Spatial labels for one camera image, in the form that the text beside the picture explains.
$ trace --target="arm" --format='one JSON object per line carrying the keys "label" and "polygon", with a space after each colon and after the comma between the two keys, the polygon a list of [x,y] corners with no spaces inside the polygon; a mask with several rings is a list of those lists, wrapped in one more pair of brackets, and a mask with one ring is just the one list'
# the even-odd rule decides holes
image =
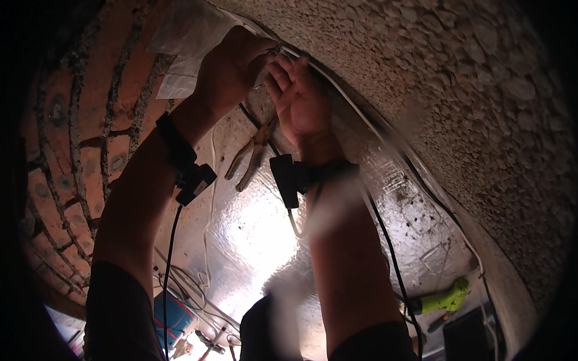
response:
{"label": "arm", "polygon": [[[277,55],[265,85],[283,133],[301,161],[322,165],[345,155],[331,131],[324,89],[297,62]],[[316,189],[307,194],[310,209]],[[401,321],[373,220],[353,180],[324,184],[309,228],[309,250],[327,334],[327,354],[348,337],[378,323]]]}
{"label": "arm", "polygon": [[[252,89],[275,41],[234,27],[201,63],[195,92],[170,115],[194,147]],[[168,150],[153,130],[128,162],[102,213],[93,264],[108,261],[126,270],[153,299],[154,239],[175,189]]]}

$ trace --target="pliers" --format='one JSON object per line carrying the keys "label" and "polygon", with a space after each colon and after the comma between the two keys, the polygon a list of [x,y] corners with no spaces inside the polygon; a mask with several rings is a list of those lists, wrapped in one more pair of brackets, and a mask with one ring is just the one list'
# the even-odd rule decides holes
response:
{"label": "pliers", "polygon": [[253,153],[251,154],[251,161],[249,162],[249,167],[245,171],[243,178],[241,178],[241,180],[239,181],[239,184],[235,186],[237,192],[243,192],[245,188],[247,188],[249,181],[253,178],[255,171],[261,164],[261,159],[263,158],[265,147],[267,146],[267,142],[271,137],[271,134],[273,133],[276,120],[277,117],[275,116],[265,124],[261,125],[259,127],[259,130],[257,131],[257,134],[255,134],[251,138],[251,140],[249,140],[249,142],[245,144],[245,146],[241,148],[241,150],[233,158],[231,166],[229,167],[227,173],[225,174],[226,180],[231,180],[233,178],[235,172],[237,171],[237,168],[239,168],[239,165],[241,164],[241,160],[243,159],[245,154],[247,154],[251,150],[251,148],[253,148]]}

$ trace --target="black wrist strap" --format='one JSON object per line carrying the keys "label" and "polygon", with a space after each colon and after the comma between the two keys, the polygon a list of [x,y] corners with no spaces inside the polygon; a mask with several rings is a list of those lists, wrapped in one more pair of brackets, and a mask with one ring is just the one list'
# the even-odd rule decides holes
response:
{"label": "black wrist strap", "polygon": [[210,186],[217,175],[208,164],[201,166],[195,164],[197,160],[195,150],[180,136],[167,112],[157,120],[157,129],[169,149],[166,161],[177,173],[176,186],[182,189],[176,201],[186,206]]}
{"label": "black wrist strap", "polygon": [[169,148],[166,161],[175,168],[180,179],[195,165],[197,154],[191,145],[180,136],[179,131],[173,124],[169,113],[165,112],[157,120],[157,129],[161,134],[165,145]]}
{"label": "black wrist strap", "polygon": [[284,154],[271,158],[269,164],[287,209],[299,207],[297,192],[305,194],[312,185],[357,177],[360,173],[359,164],[350,163],[345,159],[309,168],[304,162],[293,163],[291,154]]}

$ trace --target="hand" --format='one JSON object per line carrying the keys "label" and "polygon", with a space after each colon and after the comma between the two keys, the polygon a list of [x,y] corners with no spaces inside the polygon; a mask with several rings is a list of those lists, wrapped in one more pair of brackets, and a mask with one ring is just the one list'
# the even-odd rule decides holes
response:
{"label": "hand", "polygon": [[293,61],[276,55],[269,60],[265,87],[277,107],[281,130],[297,148],[302,161],[323,164],[343,158],[331,131],[327,93],[309,72],[309,59]]}
{"label": "hand", "polygon": [[190,98],[220,119],[247,97],[266,64],[266,55],[260,54],[276,45],[242,26],[233,27],[204,57]]}

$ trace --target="red brick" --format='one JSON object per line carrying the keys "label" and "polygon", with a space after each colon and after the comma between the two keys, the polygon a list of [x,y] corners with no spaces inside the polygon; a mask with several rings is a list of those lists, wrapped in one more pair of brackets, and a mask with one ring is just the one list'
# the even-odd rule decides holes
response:
{"label": "red brick", "polygon": [[144,0],[117,1],[90,49],[79,100],[80,141],[98,137],[105,123],[106,103],[114,69]]}
{"label": "red brick", "polygon": [[70,290],[70,286],[61,280],[54,272],[47,266],[42,266],[36,271],[40,277],[42,277],[52,288],[59,291],[61,294],[66,295]]}
{"label": "red brick", "polygon": [[40,144],[38,142],[38,121],[36,119],[36,95],[38,90],[38,74],[36,73],[34,81],[28,92],[26,107],[20,121],[20,135],[24,137],[26,146],[26,159],[28,162],[33,161],[40,155]]}
{"label": "red brick", "polygon": [[44,146],[44,154],[46,156],[46,161],[48,162],[48,167],[50,168],[52,182],[54,183],[56,193],[58,194],[58,200],[60,201],[60,204],[64,204],[76,197],[76,186],[74,178],[71,175],[70,167],[68,167],[68,169],[63,169],[61,167],[56,154],[48,144],[45,144]]}
{"label": "red brick", "polygon": [[114,120],[110,125],[113,131],[122,131],[132,125],[135,118],[135,103],[157,57],[156,53],[148,52],[146,49],[170,4],[171,0],[160,0],[145,19],[140,41],[132,50],[123,70],[118,100],[113,106]]}
{"label": "red brick", "polygon": [[72,292],[70,295],[68,295],[68,297],[73,300],[74,302],[76,302],[77,304],[80,304],[82,306],[84,306],[86,304],[86,297],[84,296],[80,296],[78,293],[76,292]]}
{"label": "red brick", "polygon": [[72,276],[72,277],[70,278],[70,280],[71,280],[75,285],[77,285],[77,286],[79,286],[79,285],[82,286],[82,285],[85,283],[84,280],[82,279],[82,277],[79,276],[79,275],[77,275],[77,274],[75,274],[74,276]]}
{"label": "red brick", "polygon": [[101,217],[105,207],[105,196],[102,190],[101,149],[81,148],[80,163],[82,163],[82,180],[86,189],[86,203],[90,217]]}
{"label": "red brick", "polygon": [[90,228],[82,212],[80,203],[75,203],[64,211],[64,217],[71,226],[72,233],[76,236],[76,241],[82,248],[84,254],[91,255],[94,249],[94,241],[90,235]]}
{"label": "red brick", "polygon": [[80,273],[82,277],[90,276],[90,265],[88,264],[88,262],[82,259],[82,257],[80,257],[78,253],[78,248],[76,248],[75,244],[65,249],[62,252],[62,254],[64,255],[64,257],[66,257],[68,262],[72,263],[74,268],[76,268],[76,270],[78,271],[78,273]]}
{"label": "red brick", "polygon": [[42,258],[40,258],[38,254],[36,254],[36,252],[34,251],[34,247],[28,244],[28,242],[22,242],[22,250],[24,251],[24,255],[28,260],[30,268],[32,268],[33,270],[36,270],[38,267],[40,267],[42,263],[44,263],[44,261],[42,261]]}
{"label": "red brick", "polygon": [[158,90],[161,88],[162,79],[164,75],[157,77],[157,82],[154,84],[153,95],[147,105],[146,112],[143,117],[143,124],[140,128],[139,145],[149,136],[154,127],[157,126],[155,122],[165,112],[169,99],[157,99]]}
{"label": "red brick", "polygon": [[44,152],[50,173],[62,204],[76,196],[71,173],[71,146],[69,138],[69,105],[71,101],[73,69],[57,70],[46,83],[45,132],[49,146]]}
{"label": "red brick", "polygon": [[32,237],[34,234],[34,226],[36,225],[36,218],[34,218],[34,215],[30,212],[30,208],[26,207],[24,209],[24,219],[20,224],[20,228],[24,234],[28,237]]}
{"label": "red brick", "polygon": [[128,162],[128,147],[131,144],[131,137],[128,135],[119,135],[110,137],[106,140],[106,150],[108,154],[108,174],[109,182],[120,177],[124,166]]}
{"label": "red brick", "polygon": [[52,265],[52,267],[56,268],[60,273],[62,273],[66,277],[71,277],[74,272],[72,269],[64,262],[62,257],[54,250],[52,244],[48,241],[48,238],[44,233],[40,233],[32,240],[32,245],[38,253]]}
{"label": "red brick", "polygon": [[28,192],[34,201],[44,226],[48,230],[48,234],[54,239],[57,247],[62,247],[69,243],[71,238],[63,227],[62,219],[56,209],[56,203],[48,188],[46,177],[40,169],[35,169],[28,173]]}

